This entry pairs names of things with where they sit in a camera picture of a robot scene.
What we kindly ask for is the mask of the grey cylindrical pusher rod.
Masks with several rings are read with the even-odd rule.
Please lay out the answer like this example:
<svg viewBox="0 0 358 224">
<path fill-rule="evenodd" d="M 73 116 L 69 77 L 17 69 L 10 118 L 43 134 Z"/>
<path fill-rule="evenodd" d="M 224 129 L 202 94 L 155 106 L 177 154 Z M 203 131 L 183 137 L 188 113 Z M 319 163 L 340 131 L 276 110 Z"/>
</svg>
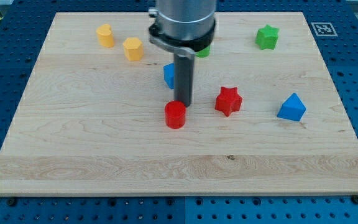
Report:
<svg viewBox="0 0 358 224">
<path fill-rule="evenodd" d="M 194 59 L 179 54 L 174 59 L 174 100 L 182 102 L 186 107 L 191 105 L 193 93 Z"/>
</svg>

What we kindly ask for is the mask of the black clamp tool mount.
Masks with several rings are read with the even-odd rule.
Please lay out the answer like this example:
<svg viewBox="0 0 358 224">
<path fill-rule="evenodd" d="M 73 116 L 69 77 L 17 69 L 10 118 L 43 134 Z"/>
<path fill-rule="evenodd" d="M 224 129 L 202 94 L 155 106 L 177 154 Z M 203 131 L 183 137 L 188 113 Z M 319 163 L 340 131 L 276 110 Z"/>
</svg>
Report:
<svg viewBox="0 0 358 224">
<path fill-rule="evenodd" d="M 212 27 L 207 33 L 197 39 L 178 40 L 165 35 L 160 27 L 154 22 L 149 27 L 149 42 L 157 47 L 188 59 L 194 59 L 195 54 L 209 46 L 214 38 L 216 20 L 213 19 Z"/>
</svg>

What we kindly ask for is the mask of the green block behind arm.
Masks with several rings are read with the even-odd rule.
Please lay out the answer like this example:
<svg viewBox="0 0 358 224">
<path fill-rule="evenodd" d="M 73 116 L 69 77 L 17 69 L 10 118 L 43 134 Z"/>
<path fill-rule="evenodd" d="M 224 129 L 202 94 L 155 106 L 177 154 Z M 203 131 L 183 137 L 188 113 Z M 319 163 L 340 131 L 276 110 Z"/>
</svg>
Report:
<svg viewBox="0 0 358 224">
<path fill-rule="evenodd" d="M 210 47 L 211 47 L 211 46 L 208 45 L 208 46 L 205 47 L 204 49 L 202 49 L 202 50 L 196 52 L 196 56 L 197 56 L 198 58 L 205 58 L 205 57 L 207 57 L 207 56 L 209 55 L 209 53 L 210 53 Z"/>
</svg>

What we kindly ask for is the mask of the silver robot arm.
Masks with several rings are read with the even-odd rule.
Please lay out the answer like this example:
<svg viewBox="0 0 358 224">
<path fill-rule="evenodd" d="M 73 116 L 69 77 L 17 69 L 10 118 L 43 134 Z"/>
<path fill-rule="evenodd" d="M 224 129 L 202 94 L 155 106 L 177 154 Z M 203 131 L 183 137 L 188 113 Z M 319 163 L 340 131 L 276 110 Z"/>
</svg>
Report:
<svg viewBox="0 0 358 224">
<path fill-rule="evenodd" d="M 215 11 L 216 0 L 156 0 L 149 9 L 149 41 L 173 54 L 173 97 L 186 107 L 193 99 L 195 56 L 214 39 Z"/>
</svg>

